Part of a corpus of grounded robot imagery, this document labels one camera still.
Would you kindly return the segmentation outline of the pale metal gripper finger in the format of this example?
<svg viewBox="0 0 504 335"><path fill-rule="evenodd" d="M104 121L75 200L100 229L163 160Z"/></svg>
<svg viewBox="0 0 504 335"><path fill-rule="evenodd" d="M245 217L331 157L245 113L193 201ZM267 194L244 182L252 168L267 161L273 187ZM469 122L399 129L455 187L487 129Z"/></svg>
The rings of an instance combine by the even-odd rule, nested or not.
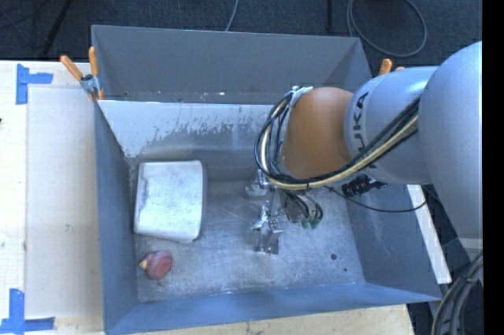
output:
<svg viewBox="0 0 504 335"><path fill-rule="evenodd" d="M252 225L251 231L254 238L254 250L264 251L266 249L266 235L269 231L269 207L262 205L258 212L258 219Z"/></svg>
<svg viewBox="0 0 504 335"><path fill-rule="evenodd" d="M267 252L277 255L279 253L279 239L283 233L281 218L279 215L269 219L267 229Z"/></svg>

